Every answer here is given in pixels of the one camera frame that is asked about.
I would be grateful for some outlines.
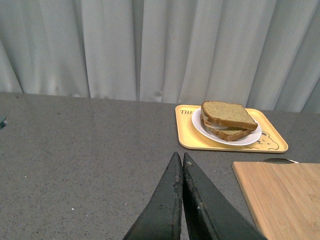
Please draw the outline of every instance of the cartoon bear print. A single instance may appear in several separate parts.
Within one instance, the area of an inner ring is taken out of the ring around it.
[[[254,143],[254,146],[253,147],[246,146],[246,147],[249,149],[259,149],[259,150],[260,149],[278,150],[279,144],[270,138],[269,133],[262,131],[261,137],[259,138],[258,141]]]

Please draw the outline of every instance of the bamboo cutting board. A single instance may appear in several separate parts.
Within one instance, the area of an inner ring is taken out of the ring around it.
[[[234,162],[232,168],[269,240],[320,240],[320,164]]]

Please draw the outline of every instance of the speckled gray table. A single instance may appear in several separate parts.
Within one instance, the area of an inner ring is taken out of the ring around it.
[[[283,154],[189,150],[175,104],[0,93],[0,239],[121,239],[172,154],[187,152],[223,195],[253,219],[234,161],[284,157],[320,163],[318,114],[263,111]],[[188,239],[182,216],[181,239]]]

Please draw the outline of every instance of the bread slice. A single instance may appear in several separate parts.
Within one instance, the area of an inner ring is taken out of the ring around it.
[[[222,101],[204,101],[201,114],[205,121],[231,128],[256,130],[258,124],[241,104]]]
[[[203,115],[200,115],[200,119],[203,122],[204,118]],[[225,140],[227,142],[236,141],[239,140],[247,135],[249,135],[252,130],[249,129],[243,129],[239,127],[228,127],[224,130],[217,130],[214,128],[211,128],[204,124],[204,126],[213,134],[217,135],[220,139]]]

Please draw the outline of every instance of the curtain fold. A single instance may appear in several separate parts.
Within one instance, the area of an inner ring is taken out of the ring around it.
[[[0,0],[0,91],[320,113],[320,0]]]

